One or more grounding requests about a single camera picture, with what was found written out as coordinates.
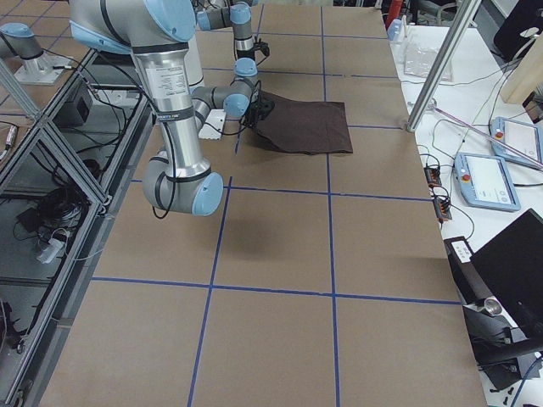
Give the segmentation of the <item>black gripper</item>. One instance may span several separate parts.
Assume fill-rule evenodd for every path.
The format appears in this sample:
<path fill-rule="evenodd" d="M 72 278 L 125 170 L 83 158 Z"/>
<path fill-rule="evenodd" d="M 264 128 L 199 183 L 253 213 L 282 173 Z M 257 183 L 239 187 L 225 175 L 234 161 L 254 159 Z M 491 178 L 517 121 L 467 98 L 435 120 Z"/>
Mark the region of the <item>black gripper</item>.
<path fill-rule="evenodd" d="M 246 125 L 257 125 L 265 117 L 265 109 L 262 102 L 253 102 L 246 111 Z"/>
<path fill-rule="evenodd" d="M 247 59 L 255 60 L 255 50 L 253 48 L 251 48 L 250 50 L 237 49 L 236 58 L 237 59 L 247 58 Z"/>

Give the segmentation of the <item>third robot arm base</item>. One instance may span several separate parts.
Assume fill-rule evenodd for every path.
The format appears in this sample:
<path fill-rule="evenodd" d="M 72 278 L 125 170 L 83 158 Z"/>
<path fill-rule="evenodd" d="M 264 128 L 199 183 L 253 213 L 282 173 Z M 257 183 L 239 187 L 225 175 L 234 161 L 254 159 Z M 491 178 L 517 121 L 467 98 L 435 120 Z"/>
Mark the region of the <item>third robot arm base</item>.
<path fill-rule="evenodd" d="M 64 71 L 72 69 L 67 57 L 46 52 L 31 28 L 19 22 L 1 26 L 1 60 L 5 59 L 22 61 L 14 76 L 26 85 L 53 85 Z"/>

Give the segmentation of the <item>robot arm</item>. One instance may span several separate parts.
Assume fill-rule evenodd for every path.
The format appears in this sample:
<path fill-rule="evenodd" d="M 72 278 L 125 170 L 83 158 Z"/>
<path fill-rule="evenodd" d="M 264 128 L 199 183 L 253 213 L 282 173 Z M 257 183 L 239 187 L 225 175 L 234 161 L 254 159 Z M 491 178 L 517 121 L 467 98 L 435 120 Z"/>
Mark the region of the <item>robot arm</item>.
<path fill-rule="evenodd" d="M 221 8 L 210 8 L 196 13 L 202 31 L 232 28 L 235 59 L 255 60 L 255 39 L 252 32 L 251 6 L 238 2 Z"/>
<path fill-rule="evenodd" d="M 191 1 L 72 1 L 70 28 L 97 51 L 129 55 L 160 125 L 164 147 L 149 160 L 143 191 L 156 209 L 213 214 L 223 180 L 201 151 L 199 131 L 209 113 L 242 118 L 259 97 L 252 1 L 225 1 L 214 9 Z M 231 27 L 238 59 L 228 86 L 202 82 L 196 30 Z"/>

